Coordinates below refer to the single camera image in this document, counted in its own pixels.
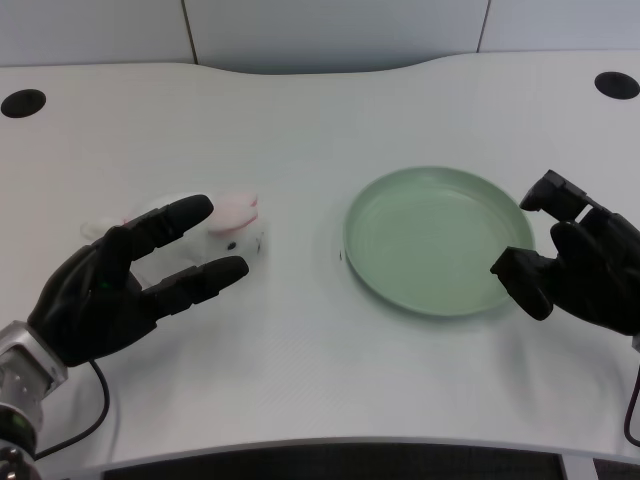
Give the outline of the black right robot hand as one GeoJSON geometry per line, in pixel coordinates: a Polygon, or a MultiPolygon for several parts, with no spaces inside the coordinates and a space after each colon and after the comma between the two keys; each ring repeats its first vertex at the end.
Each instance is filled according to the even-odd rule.
{"type": "Polygon", "coordinates": [[[557,222],[554,258],[508,247],[490,269],[509,296],[542,321],[554,307],[624,336],[639,335],[639,230],[549,170],[520,203],[557,222]]]}

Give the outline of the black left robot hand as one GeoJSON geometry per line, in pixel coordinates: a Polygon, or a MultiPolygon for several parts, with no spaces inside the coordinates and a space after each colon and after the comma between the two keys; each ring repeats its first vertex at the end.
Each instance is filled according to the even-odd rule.
{"type": "Polygon", "coordinates": [[[67,367],[127,348],[158,320],[216,297],[249,267],[228,256],[175,273],[143,288],[134,261],[181,239],[214,211],[203,194],[155,208],[110,228],[67,259],[46,282],[27,323],[67,367]]]}

